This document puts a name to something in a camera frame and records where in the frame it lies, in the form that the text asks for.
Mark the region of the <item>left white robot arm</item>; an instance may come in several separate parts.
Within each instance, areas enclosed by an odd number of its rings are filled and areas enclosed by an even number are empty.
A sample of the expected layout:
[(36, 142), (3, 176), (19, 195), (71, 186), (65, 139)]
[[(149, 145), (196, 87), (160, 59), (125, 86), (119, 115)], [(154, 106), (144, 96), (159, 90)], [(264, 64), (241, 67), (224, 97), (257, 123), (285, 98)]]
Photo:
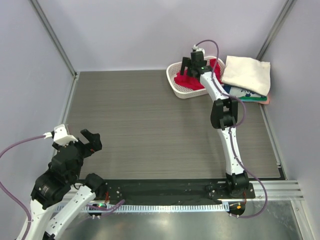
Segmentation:
[(80, 133), (87, 143), (70, 134), (64, 124), (44, 134), (53, 139), (56, 154), (35, 181), (19, 240), (58, 240), (82, 208), (105, 196), (106, 183), (97, 174), (79, 180), (84, 159), (102, 150), (101, 136), (87, 129)]

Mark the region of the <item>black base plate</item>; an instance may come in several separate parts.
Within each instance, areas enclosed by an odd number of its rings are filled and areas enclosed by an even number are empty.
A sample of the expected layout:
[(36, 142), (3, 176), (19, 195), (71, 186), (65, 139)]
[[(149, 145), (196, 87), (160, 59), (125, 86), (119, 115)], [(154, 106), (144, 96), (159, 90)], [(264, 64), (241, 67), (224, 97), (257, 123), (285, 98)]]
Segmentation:
[(253, 184), (240, 190), (231, 190), (227, 180), (214, 179), (105, 179), (96, 197), (103, 200), (129, 199), (133, 197), (212, 197), (213, 199), (236, 199), (256, 197)]

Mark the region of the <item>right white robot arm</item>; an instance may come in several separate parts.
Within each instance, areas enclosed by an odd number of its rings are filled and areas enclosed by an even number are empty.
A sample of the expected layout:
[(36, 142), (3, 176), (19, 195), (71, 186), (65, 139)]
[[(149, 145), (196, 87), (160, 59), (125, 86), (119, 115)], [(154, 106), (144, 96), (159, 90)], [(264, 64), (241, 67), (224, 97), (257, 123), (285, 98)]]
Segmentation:
[(239, 102), (224, 90), (201, 50), (193, 50), (190, 57), (182, 58), (180, 74), (196, 78), (213, 101), (210, 122), (219, 134), (225, 156), (225, 192), (231, 198), (240, 198), (250, 182), (237, 142)]

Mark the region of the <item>folded green t-shirt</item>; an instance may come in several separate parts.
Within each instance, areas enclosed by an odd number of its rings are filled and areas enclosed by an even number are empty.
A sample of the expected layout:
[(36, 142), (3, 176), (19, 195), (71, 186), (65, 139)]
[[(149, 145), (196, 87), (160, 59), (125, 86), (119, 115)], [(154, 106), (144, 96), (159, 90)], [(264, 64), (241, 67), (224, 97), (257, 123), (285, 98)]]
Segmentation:
[(252, 96), (242, 96), (239, 99), (243, 102), (255, 102), (259, 97), (252, 97)]

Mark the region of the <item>folded blue white t-shirt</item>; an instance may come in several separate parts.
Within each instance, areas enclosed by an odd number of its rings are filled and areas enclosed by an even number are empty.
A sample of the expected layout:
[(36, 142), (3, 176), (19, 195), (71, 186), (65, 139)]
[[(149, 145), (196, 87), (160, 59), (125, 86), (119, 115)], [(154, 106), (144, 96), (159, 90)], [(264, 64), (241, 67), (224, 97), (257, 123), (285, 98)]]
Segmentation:
[(265, 96), (255, 93), (248, 89), (239, 88), (231, 85), (224, 85), (223, 89), (229, 94), (237, 98), (258, 98), (262, 99)]

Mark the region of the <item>red t-shirt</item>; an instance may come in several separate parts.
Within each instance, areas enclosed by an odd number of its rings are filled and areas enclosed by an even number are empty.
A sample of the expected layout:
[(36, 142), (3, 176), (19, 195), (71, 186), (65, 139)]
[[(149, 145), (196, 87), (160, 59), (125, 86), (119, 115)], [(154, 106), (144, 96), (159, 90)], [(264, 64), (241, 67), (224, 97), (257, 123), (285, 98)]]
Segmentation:
[[(223, 70), (223, 69), (224, 68), (222, 68), (219, 65), (219, 63), (216, 65), (216, 67), (214, 69), (214, 73), (215, 73), (216, 78), (220, 84), (222, 84), (221, 70)], [(185, 87), (185, 88), (191, 89), (193, 91), (202, 90), (205, 88), (203, 85), (200, 84), (200, 82), (196, 78), (188, 76), (186, 70), (184, 71), (183, 75), (181, 75), (180, 72), (178, 72), (177, 75), (174, 77), (174, 82), (181, 87)]]

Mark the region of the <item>white plastic basket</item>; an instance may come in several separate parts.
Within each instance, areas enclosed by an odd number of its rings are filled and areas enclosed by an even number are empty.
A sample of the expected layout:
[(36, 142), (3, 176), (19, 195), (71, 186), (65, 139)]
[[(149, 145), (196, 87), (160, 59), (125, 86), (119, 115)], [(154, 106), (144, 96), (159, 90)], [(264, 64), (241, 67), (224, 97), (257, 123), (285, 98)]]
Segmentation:
[[(207, 61), (207, 65), (211, 65), (211, 60), (216, 59), (215, 56), (205, 56), (204, 59)], [(220, 77), (222, 77), (224, 70), (225, 70), (225, 63), (218, 58), (217, 64), (220, 67)], [(180, 73), (182, 62), (176, 62), (171, 65), (169, 65), (166, 69), (166, 77), (169, 82), (169, 85), (171, 86), (174, 94), (180, 98), (180, 99), (189, 99), (193, 97), (199, 97), (202, 95), (207, 95), (208, 92), (205, 88), (199, 89), (199, 90), (192, 90), (191, 88), (187, 88), (184, 86), (181, 86), (177, 84), (174, 80), (174, 78), (177, 76), (178, 73)]]

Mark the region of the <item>folded pink t-shirt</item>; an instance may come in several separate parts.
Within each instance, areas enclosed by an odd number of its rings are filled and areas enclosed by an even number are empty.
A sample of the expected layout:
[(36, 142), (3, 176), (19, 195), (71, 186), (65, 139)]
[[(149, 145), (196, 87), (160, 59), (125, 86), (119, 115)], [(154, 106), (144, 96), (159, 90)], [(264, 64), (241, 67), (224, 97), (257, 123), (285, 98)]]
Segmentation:
[(262, 105), (268, 105), (270, 103), (270, 97), (268, 95), (264, 97), (260, 97), (257, 100), (255, 100), (255, 102)]

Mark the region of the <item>folded cream t-shirt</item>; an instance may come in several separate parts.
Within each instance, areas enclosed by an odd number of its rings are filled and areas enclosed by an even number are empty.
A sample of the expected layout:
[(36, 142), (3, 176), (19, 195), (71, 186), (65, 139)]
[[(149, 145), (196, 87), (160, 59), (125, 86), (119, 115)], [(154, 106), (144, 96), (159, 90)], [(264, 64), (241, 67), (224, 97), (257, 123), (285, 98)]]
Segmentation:
[(271, 63), (251, 57), (228, 55), (221, 82), (267, 96), (271, 89)]

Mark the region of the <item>aluminium rail profile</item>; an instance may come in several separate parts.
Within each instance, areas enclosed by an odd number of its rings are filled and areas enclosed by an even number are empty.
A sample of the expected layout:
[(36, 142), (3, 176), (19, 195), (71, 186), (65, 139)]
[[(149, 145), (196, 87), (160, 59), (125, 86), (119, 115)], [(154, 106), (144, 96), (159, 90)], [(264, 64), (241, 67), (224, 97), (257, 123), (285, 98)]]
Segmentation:
[(304, 196), (296, 180), (264, 180), (262, 184), (268, 201), (303, 201)]

